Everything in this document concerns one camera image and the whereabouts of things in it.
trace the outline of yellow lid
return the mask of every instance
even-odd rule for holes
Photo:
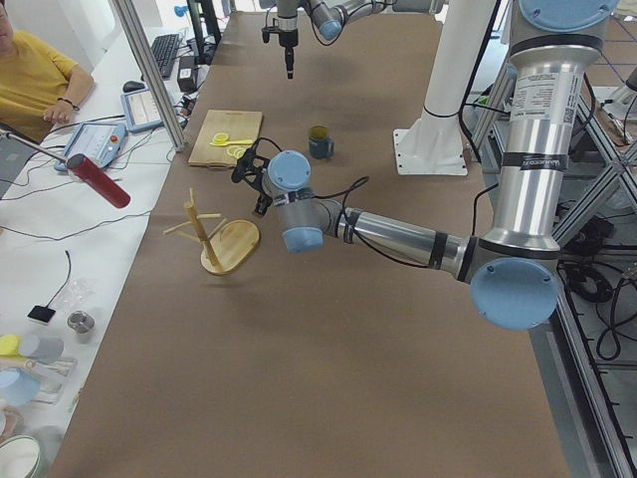
[[[20,337],[18,336],[2,336],[0,337],[0,356],[9,357],[17,356],[18,346],[20,346]]]

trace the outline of black box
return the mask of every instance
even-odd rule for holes
[[[177,72],[177,85],[181,93],[197,91],[197,65],[192,55],[179,57],[179,71]]]

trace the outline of wooden mug holder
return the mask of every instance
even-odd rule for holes
[[[188,221],[168,228],[163,233],[176,232],[180,236],[199,242],[203,247],[201,265],[211,274],[217,276],[230,274],[259,245],[261,234],[259,228],[252,222],[243,219],[228,222],[228,219],[219,213],[199,214],[195,207],[192,188],[190,188],[190,200],[184,202],[183,208],[188,216]],[[221,222],[208,234],[201,219],[221,219]],[[195,235],[181,230],[187,226],[193,228]]]

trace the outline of yellow shirt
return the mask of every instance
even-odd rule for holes
[[[17,31],[16,52],[0,56],[0,122],[40,142],[51,130],[46,108],[64,95],[78,63],[35,35]]]

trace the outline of label on robot arm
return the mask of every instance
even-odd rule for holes
[[[573,72],[537,73],[518,77],[511,121],[550,120],[573,124],[581,75]]]

